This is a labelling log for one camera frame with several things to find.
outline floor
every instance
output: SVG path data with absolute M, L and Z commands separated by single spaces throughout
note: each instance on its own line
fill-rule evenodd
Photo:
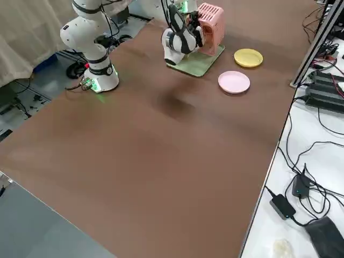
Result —
M 118 37 L 124 34 L 135 37 L 146 23 L 147 22 L 145 20 L 129 17 L 128 24 L 121 26 Z M 115 33 L 117 29 L 113 26 L 112 30 Z M 62 93 L 65 90 L 65 87 L 70 87 L 73 81 L 66 76 L 66 69 L 74 61 L 59 55 L 57 56 L 58 61 L 35 74 L 31 81 L 30 89 L 18 95 L 22 104 L 31 115 L 35 115 L 53 98 Z M 28 84 L 28 80 L 18 80 L 18 82 L 23 85 Z M 15 82 L 10 83 L 9 87 L 11 87 L 15 92 L 20 92 L 24 89 L 24 87 Z M 41 101 L 34 101 L 35 95 L 41 96 Z M 26 119 L 27 116 L 18 109 L 13 109 L 0 116 L 0 134 L 8 129 L 14 131 L 24 123 Z
M 121 27 L 119 35 L 135 37 L 146 24 L 146 21 L 132 17 L 128 21 L 127 25 Z M 57 62 L 35 74 L 29 90 L 18 95 L 30 115 L 34 116 L 71 85 L 72 80 L 66 77 L 65 71 L 72 63 L 72 60 L 58 56 Z M 19 82 L 27 85 L 28 80 Z M 15 92 L 24 89 L 14 82 L 9 87 Z M 0 116 L 0 134 L 8 129 L 15 131 L 26 120 L 23 112 L 12 109 Z M 1 172 L 0 184 L 8 184 Z M 10 184 L 0 198 L 0 210 L 1 257 L 115 257 L 16 183 Z

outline power adapter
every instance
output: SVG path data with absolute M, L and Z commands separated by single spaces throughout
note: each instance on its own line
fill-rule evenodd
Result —
M 273 197 L 273 199 L 270 201 L 270 205 L 283 220 L 287 220 L 295 215 L 296 210 L 293 208 L 293 206 L 291 206 L 291 204 L 283 195 L 275 195 L 269 188 L 267 188 L 266 186 L 265 188 Z
M 304 174 L 297 175 L 292 185 L 292 195 L 305 199 L 310 193 L 311 180 Z

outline table surface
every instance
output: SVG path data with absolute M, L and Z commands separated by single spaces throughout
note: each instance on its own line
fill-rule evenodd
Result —
M 344 55 L 344 41 L 340 39 L 334 40 L 334 43 L 339 43 L 339 55 L 337 66 L 344 70 L 344 60 L 341 58 Z M 319 63 L 324 67 L 329 66 L 326 63 Z M 324 71 L 324 73 L 331 73 L 333 75 L 342 76 L 342 74 L 335 68 Z M 300 88 L 296 96 L 304 96 L 305 89 Z M 318 110 L 314 107 L 305 106 L 304 102 L 297 101 L 290 111 L 292 118 L 292 131 L 288 143 L 288 150 L 292 160 L 295 162 L 297 156 L 307 150 L 315 141 L 333 141 L 344 145 L 344 137 L 335 135 L 324 129 L 318 120 Z M 330 129 L 337 132 L 344 133 L 344 115 L 320 111 L 321 121 Z M 285 153 L 286 150 L 286 136 L 290 131 L 290 121 L 288 120 L 283 131 L 283 136 L 279 142 L 279 146 Z M 298 168 L 302 170 L 303 164 L 307 163 L 307 168 L 311 174 L 316 178 L 317 182 L 322 186 L 344 194 L 344 149 L 330 145 L 319 144 L 316 145 L 308 154 L 302 156 Z M 276 194 L 283 194 L 289 182 L 294 177 L 294 173 L 288 168 L 280 151 L 276 152 L 274 156 L 271 170 L 267 178 L 266 185 Z M 320 201 L 323 198 L 318 193 L 310 192 L 315 203 L 315 208 L 321 210 Z M 338 230 L 344 235 L 343 212 L 344 209 L 333 198 L 329 197 L 331 201 L 331 210 L 328 216 L 336 224 Z M 317 253 L 311 244 L 308 234 L 304 229 L 297 226 L 292 220 L 282 221 L 277 213 L 270 206 L 269 201 L 271 195 L 264 191 L 253 224 L 248 236 L 242 258 L 254 257 L 265 258 L 270 254 L 276 240 L 285 239 L 289 241 L 293 247 L 295 257 L 311 258 L 317 257 Z M 296 219 L 301 223 L 306 223 L 312 217 L 300 205 L 297 198 L 295 198 L 291 191 L 288 193 L 288 200 L 291 201 L 292 206 L 296 209 Z M 308 209 L 311 209 L 307 201 L 303 201 Z
M 203 78 L 166 67 L 152 22 L 111 54 L 118 89 L 64 92 L 1 143 L 2 172 L 120 258 L 237 257 L 280 137 L 315 4 L 209 2 L 226 50 Z M 264 64 L 239 68 L 239 48 Z M 251 89 L 221 92 L 227 70 Z

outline white cloth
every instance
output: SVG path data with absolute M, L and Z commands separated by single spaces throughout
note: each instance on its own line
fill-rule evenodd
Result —
M 105 10 L 113 15 L 131 1 L 123 0 Z M 0 87 L 29 78 L 34 67 L 66 49 L 60 29 L 75 17 L 71 0 L 0 0 Z

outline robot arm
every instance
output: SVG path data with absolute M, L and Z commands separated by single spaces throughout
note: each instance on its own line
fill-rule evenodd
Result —
M 107 17 L 102 12 L 102 0 L 73 0 L 72 5 L 78 17 L 61 29 L 61 39 L 68 47 L 84 54 L 89 63 L 84 78 L 91 82 L 92 90 L 112 90 L 119 83 L 117 73 L 106 49 L 94 43 L 108 26 Z
M 169 28 L 164 31 L 161 40 L 165 61 L 175 66 L 185 55 L 202 47 L 204 38 L 197 11 L 190 14 L 188 24 L 174 4 L 168 6 L 168 13 Z

